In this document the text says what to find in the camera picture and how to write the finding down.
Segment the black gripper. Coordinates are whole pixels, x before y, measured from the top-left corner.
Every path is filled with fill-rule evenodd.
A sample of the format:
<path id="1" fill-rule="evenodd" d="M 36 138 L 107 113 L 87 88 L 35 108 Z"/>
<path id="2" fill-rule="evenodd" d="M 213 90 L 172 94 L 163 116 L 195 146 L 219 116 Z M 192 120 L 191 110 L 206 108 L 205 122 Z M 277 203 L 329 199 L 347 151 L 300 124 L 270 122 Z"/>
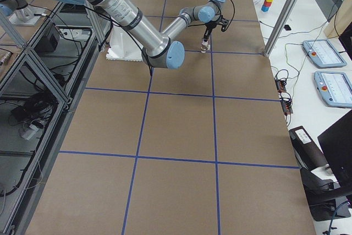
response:
<path id="1" fill-rule="evenodd" d="M 202 38 L 202 44 L 203 45 L 209 45 L 210 44 L 210 36 L 212 34 L 212 30 L 217 27 L 217 23 L 215 21 L 210 21 L 205 24 L 206 30 Z"/>

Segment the grey third robot arm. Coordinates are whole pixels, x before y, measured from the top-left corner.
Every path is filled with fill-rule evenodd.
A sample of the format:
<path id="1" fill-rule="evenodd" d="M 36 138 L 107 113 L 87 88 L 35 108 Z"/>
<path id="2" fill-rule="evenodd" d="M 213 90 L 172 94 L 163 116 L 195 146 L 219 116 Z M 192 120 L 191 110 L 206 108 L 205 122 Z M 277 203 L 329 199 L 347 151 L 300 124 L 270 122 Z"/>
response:
<path id="1" fill-rule="evenodd" d="M 40 18 L 27 0 L 1 0 L 1 11 L 15 26 L 35 26 Z"/>

